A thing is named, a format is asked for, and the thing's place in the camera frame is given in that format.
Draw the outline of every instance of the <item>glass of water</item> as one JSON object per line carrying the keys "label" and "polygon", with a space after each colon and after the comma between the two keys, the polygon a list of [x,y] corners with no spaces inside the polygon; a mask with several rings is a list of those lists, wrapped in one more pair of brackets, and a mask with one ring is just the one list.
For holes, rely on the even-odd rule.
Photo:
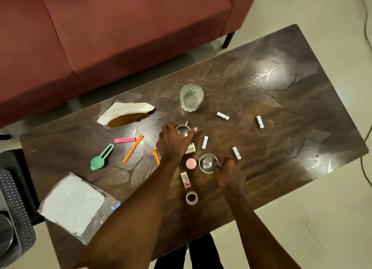
{"label": "glass of water", "polygon": [[187,84],[181,89],[181,106],[186,111],[195,111],[202,103],[203,98],[203,89],[197,84]]}

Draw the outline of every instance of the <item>white paper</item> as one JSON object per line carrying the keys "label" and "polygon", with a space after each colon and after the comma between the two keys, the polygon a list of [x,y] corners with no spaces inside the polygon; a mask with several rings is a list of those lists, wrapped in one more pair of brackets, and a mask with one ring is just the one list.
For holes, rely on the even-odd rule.
{"label": "white paper", "polygon": [[154,106],[148,103],[114,103],[100,118],[97,120],[102,125],[107,125],[112,119],[122,115],[133,113],[148,113],[154,110]]}
{"label": "white paper", "polygon": [[89,184],[69,175],[45,199],[41,215],[81,235],[104,201],[105,197]]}

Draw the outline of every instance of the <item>person's right hand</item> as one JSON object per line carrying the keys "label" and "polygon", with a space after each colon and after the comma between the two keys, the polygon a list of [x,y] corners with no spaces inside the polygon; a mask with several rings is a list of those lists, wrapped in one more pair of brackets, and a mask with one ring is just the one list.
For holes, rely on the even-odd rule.
{"label": "person's right hand", "polygon": [[239,163],[231,158],[224,157],[222,166],[213,162],[213,174],[222,191],[240,192],[243,190],[245,176]]}

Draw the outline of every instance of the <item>pink cap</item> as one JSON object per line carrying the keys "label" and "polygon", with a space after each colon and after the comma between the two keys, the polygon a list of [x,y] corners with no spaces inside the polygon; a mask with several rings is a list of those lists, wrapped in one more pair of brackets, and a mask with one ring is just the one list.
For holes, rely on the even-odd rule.
{"label": "pink cap", "polygon": [[188,159],[186,161],[186,167],[189,169],[194,169],[196,167],[196,160],[195,159]]}

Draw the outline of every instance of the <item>black pants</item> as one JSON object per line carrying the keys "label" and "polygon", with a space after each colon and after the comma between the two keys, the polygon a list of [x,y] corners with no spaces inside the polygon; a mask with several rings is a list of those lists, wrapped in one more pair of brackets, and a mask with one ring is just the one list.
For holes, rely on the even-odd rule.
{"label": "black pants", "polygon": [[[156,261],[154,269],[182,269],[187,247],[180,247]],[[189,243],[192,269],[224,269],[211,234],[202,236]]]}

